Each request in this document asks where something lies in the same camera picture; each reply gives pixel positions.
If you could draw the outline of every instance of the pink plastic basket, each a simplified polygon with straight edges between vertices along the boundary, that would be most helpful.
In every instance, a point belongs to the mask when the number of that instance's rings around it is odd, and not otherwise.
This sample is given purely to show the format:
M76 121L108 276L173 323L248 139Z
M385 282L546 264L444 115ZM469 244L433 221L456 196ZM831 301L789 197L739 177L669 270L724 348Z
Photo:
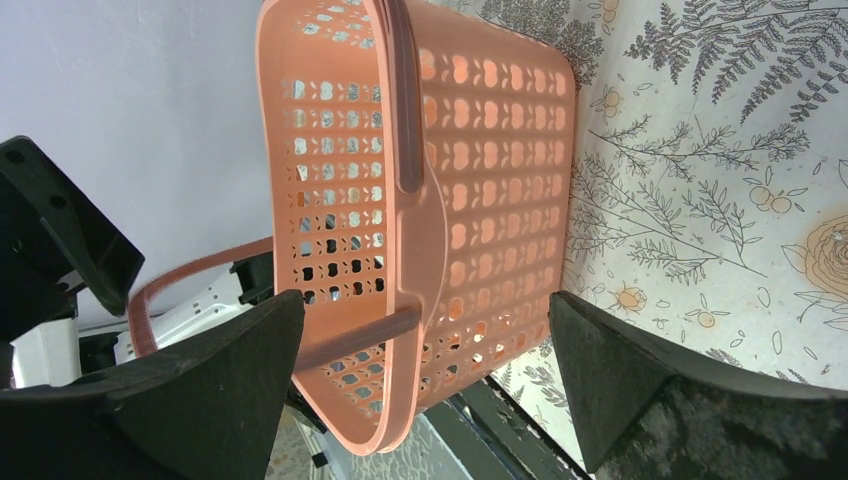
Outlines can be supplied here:
M349 450L390 450L417 412L548 334L571 67L539 42L413 0L266 1L257 67L276 287L307 304L294 381ZM144 306L157 290L269 248L145 287L130 309L136 351L155 349Z

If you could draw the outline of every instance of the patterned paper backdrop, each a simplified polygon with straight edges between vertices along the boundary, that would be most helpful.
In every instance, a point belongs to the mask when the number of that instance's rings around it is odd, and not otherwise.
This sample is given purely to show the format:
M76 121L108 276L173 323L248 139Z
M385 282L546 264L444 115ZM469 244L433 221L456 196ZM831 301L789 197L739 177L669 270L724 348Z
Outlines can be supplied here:
M848 388L848 1L433 1L572 62L566 289L718 360ZM495 376L580 460L550 341Z

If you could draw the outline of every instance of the basket handle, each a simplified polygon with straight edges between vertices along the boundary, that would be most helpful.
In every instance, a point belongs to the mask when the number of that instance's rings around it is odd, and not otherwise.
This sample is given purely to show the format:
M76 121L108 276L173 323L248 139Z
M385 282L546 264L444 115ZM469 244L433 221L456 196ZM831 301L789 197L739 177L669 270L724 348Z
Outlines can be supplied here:
M139 289L133 295L127 308L130 338L136 356L150 355L159 349L150 324L149 310L150 302L159 293L170 285L204 270L261 255L272 250L273 237L263 238L193 260L159 276ZM307 349L301 348L295 363L295 372L324 365L351 352L364 350L410 332L418 326L420 318L421 312L415 309L404 309L357 330L345 332L329 342Z
M421 145L421 96L418 91L418 49L409 23L406 2L374 2L386 28L388 80L394 128L395 182L406 194L417 193L424 185L424 148Z

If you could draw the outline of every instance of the white wall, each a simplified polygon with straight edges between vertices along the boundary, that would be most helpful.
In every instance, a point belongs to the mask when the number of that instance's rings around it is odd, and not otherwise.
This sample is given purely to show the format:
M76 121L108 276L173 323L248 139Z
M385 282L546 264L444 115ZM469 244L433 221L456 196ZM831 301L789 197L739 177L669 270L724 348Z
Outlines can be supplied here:
M0 140L32 137L132 240L147 257L136 286L271 233L260 5L0 0ZM82 326L114 321L90 294L80 302Z

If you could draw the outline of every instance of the white machine part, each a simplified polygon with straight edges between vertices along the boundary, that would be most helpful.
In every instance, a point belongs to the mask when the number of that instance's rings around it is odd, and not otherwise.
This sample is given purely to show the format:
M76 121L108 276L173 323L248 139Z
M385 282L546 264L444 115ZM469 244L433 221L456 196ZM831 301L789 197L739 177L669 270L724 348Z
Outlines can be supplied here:
M12 346L15 388L62 387L82 376L74 319L44 322L15 339Z
M238 276L225 272L193 298L152 319L156 344L160 349L165 348L250 310L253 305L239 301L242 293ZM134 359L130 333L123 332L115 344L115 362L121 364Z

